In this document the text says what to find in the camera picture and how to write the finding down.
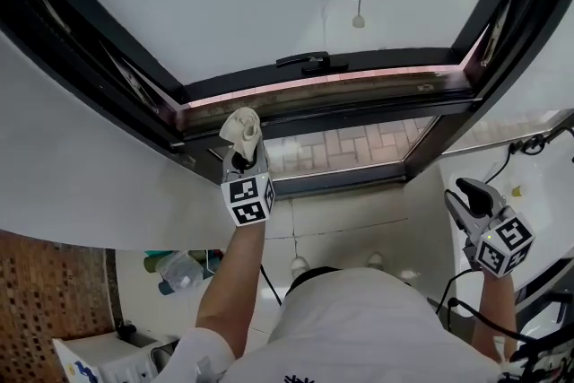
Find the black trousers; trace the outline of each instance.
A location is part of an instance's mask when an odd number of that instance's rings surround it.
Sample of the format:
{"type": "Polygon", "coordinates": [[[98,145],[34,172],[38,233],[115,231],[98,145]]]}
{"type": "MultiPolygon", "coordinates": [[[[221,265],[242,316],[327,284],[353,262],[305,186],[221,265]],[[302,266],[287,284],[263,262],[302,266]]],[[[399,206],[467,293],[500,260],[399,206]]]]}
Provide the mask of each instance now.
{"type": "Polygon", "coordinates": [[[291,287],[289,288],[289,290],[285,294],[285,297],[287,295],[289,295],[291,293],[291,291],[293,289],[295,289],[297,286],[302,285],[303,283],[305,283],[306,281],[308,281],[311,278],[314,278],[316,276],[320,276],[322,274],[331,273],[331,272],[338,272],[338,271],[339,271],[339,268],[333,268],[332,266],[320,266],[319,268],[311,268],[310,270],[306,271],[305,273],[297,276],[297,279],[295,279],[295,281],[293,281],[293,284],[291,285],[291,287]]]}

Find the white rag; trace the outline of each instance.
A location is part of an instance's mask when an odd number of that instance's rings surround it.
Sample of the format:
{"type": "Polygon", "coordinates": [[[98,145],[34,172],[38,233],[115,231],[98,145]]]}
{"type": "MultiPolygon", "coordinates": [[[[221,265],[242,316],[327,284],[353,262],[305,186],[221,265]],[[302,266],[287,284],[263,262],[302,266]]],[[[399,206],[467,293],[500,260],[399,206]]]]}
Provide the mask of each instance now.
{"type": "Polygon", "coordinates": [[[233,150],[247,161],[253,161],[261,137],[259,115],[249,107],[237,109],[225,120],[219,136],[233,143],[233,150]]]}

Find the black and white marker cube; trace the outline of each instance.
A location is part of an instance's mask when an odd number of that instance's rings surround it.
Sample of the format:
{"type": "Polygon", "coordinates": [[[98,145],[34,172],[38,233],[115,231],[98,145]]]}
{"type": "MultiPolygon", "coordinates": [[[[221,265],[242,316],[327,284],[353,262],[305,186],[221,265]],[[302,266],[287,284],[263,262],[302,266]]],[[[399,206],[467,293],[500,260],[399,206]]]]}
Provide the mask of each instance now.
{"type": "Polygon", "coordinates": [[[266,221],[275,200],[269,173],[222,183],[223,199],[238,226],[266,221]]]}
{"type": "Polygon", "coordinates": [[[535,235],[528,228],[524,216],[516,214],[483,233],[476,250],[476,260],[500,278],[524,261],[534,239],[535,235]]]}

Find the shirt sleeve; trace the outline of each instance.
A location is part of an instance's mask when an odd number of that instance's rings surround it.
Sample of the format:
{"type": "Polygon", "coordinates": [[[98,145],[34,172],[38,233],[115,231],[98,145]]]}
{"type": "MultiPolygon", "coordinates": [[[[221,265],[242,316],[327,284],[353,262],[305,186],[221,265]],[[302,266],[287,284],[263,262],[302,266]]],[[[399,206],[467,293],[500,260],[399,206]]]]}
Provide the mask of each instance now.
{"type": "Polygon", "coordinates": [[[235,361],[233,351],[223,337],[213,330],[194,328],[179,341],[168,364],[154,383],[195,383],[196,367],[210,368],[217,375],[235,361]]]}

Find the white shoe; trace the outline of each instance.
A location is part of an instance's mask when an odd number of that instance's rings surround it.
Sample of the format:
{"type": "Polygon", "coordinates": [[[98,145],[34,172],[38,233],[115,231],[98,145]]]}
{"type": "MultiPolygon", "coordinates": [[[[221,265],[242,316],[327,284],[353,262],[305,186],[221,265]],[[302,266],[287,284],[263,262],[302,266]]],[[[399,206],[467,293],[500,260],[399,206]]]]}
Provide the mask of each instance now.
{"type": "Polygon", "coordinates": [[[295,257],[291,262],[291,275],[293,281],[309,270],[309,264],[303,257],[295,257]]]}
{"type": "Polygon", "coordinates": [[[374,268],[375,270],[379,270],[381,272],[384,271],[383,256],[381,256],[378,252],[373,253],[367,260],[367,267],[374,268]]]}

